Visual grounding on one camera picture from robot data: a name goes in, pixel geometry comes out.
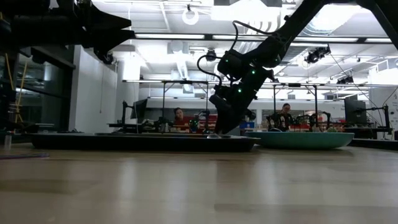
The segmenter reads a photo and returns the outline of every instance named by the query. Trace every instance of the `spotlight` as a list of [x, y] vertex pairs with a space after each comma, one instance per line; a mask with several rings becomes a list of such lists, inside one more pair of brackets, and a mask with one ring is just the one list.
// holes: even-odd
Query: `spotlight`
[[330, 53], [331, 51], [329, 47], [317, 47], [315, 50], [310, 51], [304, 60], [307, 63], [317, 63], [319, 60], [323, 59], [325, 55]]
[[337, 84], [349, 84], [354, 83], [354, 78], [352, 76], [344, 77], [337, 80]]
[[214, 62], [216, 60], [217, 54], [214, 49], [208, 49], [206, 54], [206, 61]]

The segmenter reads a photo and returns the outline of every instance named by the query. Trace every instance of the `window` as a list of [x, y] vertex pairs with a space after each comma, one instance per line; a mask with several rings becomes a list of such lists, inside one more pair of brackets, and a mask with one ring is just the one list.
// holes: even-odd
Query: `window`
[[24, 122], [50, 124], [54, 130], [68, 128], [72, 70], [19, 55], [17, 86]]
[[[17, 99], [21, 89], [17, 89]], [[54, 130], [65, 129], [68, 126], [69, 101], [36, 93], [34, 91], [22, 90], [21, 95], [21, 118], [25, 123], [50, 124]]]

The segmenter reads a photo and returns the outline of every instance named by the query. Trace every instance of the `desk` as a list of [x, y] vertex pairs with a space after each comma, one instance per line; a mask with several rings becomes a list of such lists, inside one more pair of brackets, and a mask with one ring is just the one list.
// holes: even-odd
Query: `desk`
[[387, 128], [343, 128], [347, 133], [355, 133], [358, 139], [377, 139], [377, 133], [388, 132]]

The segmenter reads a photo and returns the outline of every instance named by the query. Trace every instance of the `cable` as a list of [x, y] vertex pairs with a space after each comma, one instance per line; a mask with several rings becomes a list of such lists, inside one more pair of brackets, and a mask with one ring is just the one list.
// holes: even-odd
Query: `cable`
[[235, 39], [234, 39], [234, 42], [232, 43], [230, 50], [234, 49], [235, 44], [238, 41], [238, 37], [239, 37], [238, 27], [236, 26], [236, 24], [234, 22], [232, 22], [232, 25], [234, 25], [234, 28], [235, 28]]
[[256, 32], [258, 32], [258, 33], [260, 33], [260, 34], [264, 34], [264, 35], [271, 35], [271, 34], [273, 34], [273, 32], [264, 32], [264, 31], [262, 31], [262, 30], [260, 30], [260, 29], [257, 29], [257, 28], [255, 28], [255, 27], [253, 27], [253, 26], [247, 25], [247, 24], [245, 24], [245, 23], [243, 23], [243, 22], [241, 22], [241, 21], [232, 21], [232, 23], [233, 23], [233, 24], [237, 23], [237, 24], [239, 24], [239, 25], [241, 25], [241, 26], [243, 26], [243, 27], [246, 27], [246, 28], [248, 28], [248, 29], [254, 30], [254, 31], [256, 31]]
[[202, 58], [205, 58], [205, 57], [213, 57], [213, 58], [217, 58], [217, 59], [221, 59], [221, 57], [215, 57], [215, 56], [211, 56], [211, 55], [202, 55], [202, 56], [199, 57], [198, 62], [197, 62], [197, 67], [198, 67], [199, 71], [201, 71], [201, 72], [203, 72], [203, 73], [205, 73], [205, 74], [207, 74], [207, 75], [213, 75], [214, 77], [218, 78], [218, 80], [219, 80], [218, 84], [219, 84], [219, 86], [221, 86], [221, 85], [223, 84], [223, 80], [221, 79], [221, 77], [220, 77], [219, 75], [216, 75], [216, 74], [211, 73], [211, 72], [204, 71], [204, 70], [200, 67], [200, 65], [199, 65], [200, 60], [201, 60]]
[[248, 29], [254, 30], [254, 31], [256, 31], [256, 32], [258, 32], [258, 33], [260, 33], [260, 34], [264, 34], [264, 35], [271, 35], [271, 34], [273, 34], [273, 32], [264, 32], [264, 31], [262, 31], [262, 30], [260, 30], [260, 29], [257, 29], [257, 28], [255, 28], [255, 27], [253, 27], [253, 26], [250, 26], [250, 25], [248, 25], [248, 24], [245, 24], [245, 23], [243, 23], [243, 22], [241, 22], [241, 21], [232, 21], [232, 25], [234, 25], [234, 28], [235, 28], [235, 39], [234, 39], [234, 42], [232, 43], [232, 46], [231, 46], [230, 50], [232, 50], [232, 49], [235, 47], [235, 44], [236, 44], [236, 42], [238, 41], [238, 37], [239, 37], [239, 31], [238, 31], [238, 27], [237, 27], [236, 24], [239, 24], [239, 25], [241, 25], [241, 26], [243, 26], [243, 27], [246, 27], [246, 28], [248, 28]]
[[[335, 59], [335, 57], [332, 55], [332, 54], [330, 54], [330, 56], [333, 58], [333, 60], [336, 62], [336, 64], [337, 64], [337, 66], [341, 69], [341, 71], [345, 74], [345, 75], [347, 75], [347, 73], [344, 71], [344, 69], [340, 66], [340, 64], [337, 62], [337, 60]], [[371, 99], [368, 97], [368, 96], [366, 96], [366, 94], [360, 89], [360, 87], [359, 86], [357, 86], [357, 84], [355, 84], [355, 83], [353, 83], [354, 84], [354, 86], [369, 100], [369, 102], [371, 102], [375, 107], [377, 107], [377, 105], [375, 104], [375, 103], [373, 103], [373, 101], [371, 101]], [[380, 116], [380, 122], [381, 122], [381, 126], [383, 126], [383, 119], [382, 119], [382, 117], [381, 117], [381, 113], [380, 113], [380, 110], [377, 110], [377, 112], [379, 112], [379, 116]]]

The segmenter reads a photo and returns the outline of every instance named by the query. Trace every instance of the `black platform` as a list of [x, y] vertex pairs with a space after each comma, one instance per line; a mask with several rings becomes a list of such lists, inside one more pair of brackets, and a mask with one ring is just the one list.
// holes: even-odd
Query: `black platform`
[[349, 146], [368, 147], [374, 149], [398, 150], [398, 141], [356, 139], [354, 138]]
[[256, 138], [221, 136], [207, 139], [203, 134], [32, 134], [37, 149], [81, 149], [106, 151], [195, 151], [247, 152]]

